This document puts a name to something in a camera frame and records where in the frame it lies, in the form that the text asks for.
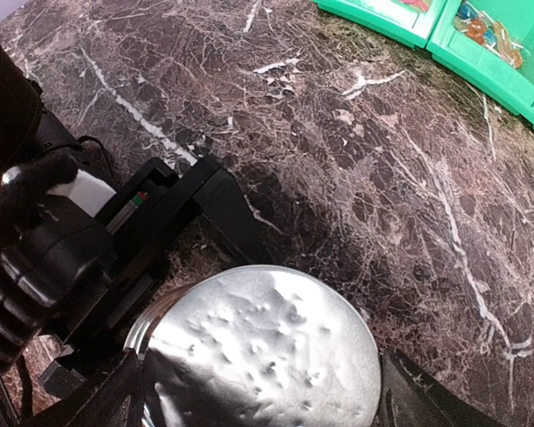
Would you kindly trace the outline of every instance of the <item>green container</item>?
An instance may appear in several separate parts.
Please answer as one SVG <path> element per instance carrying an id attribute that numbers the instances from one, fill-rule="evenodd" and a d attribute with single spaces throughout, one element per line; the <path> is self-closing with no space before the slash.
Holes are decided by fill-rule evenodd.
<path id="1" fill-rule="evenodd" d="M 409 47 L 425 47 L 446 0 L 418 12 L 394 0 L 314 0 L 320 9 L 372 28 Z"/>
<path id="2" fill-rule="evenodd" d="M 435 60 L 534 125 L 534 0 L 470 0 L 469 3 L 502 22 L 511 38 L 524 46 L 523 65 L 512 68 L 453 27 L 461 0 L 447 1 L 427 50 Z"/>

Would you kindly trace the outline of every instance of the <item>green plastic bin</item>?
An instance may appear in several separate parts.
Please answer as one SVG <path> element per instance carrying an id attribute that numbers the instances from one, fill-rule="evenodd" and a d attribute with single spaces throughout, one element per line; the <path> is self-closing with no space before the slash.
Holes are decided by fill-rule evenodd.
<path id="1" fill-rule="evenodd" d="M 393 0 L 314 0 L 320 9 L 372 28 L 409 47 L 425 47 L 446 0 L 418 12 Z"/>
<path id="2" fill-rule="evenodd" d="M 534 125 L 534 0 L 470 0 L 469 3 L 502 22 L 511 38 L 524 46 L 523 65 L 518 69 L 510 67 L 453 27 L 461 0 L 447 1 L 427 50 L 439 63 Z"/>

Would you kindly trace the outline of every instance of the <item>black cylinder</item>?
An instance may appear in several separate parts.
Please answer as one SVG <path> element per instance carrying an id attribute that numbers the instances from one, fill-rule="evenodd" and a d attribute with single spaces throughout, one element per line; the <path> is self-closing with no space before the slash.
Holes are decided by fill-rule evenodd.
<path id="1" fill-rule="evenodd" d="M 41 117 L 39 94 L 0 46 L 0 176 L 32 142 Z"/>

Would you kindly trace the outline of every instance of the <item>dented metal lid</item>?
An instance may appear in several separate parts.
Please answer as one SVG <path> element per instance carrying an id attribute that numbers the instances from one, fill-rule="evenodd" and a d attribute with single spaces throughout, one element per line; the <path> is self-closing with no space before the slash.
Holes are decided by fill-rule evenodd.
<path id="1" fill-rule="evenodd" d="M 172 293 L 126 346 L 144 359 L 147 426 L 363 427 L 376 415 L 380 364 L 366 323 L 298 271 L 244 267 Z"/>

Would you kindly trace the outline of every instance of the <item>brown marble surface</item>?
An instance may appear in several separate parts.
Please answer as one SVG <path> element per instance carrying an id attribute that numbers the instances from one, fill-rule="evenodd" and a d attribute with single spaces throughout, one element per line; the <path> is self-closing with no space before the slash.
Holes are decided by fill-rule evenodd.
<path id="1" fill-rule="evenodd" d="M 524 123 L 427 54 L 307 0 L 34 0 L 0 40 L 124 176 L 150 156 L 183 169 L 213 153 L 278 263 L 325 280 L 380 346 L 460 398 L 534 425 Z M 228 264 L 195 228 L 173 282 Z"/>

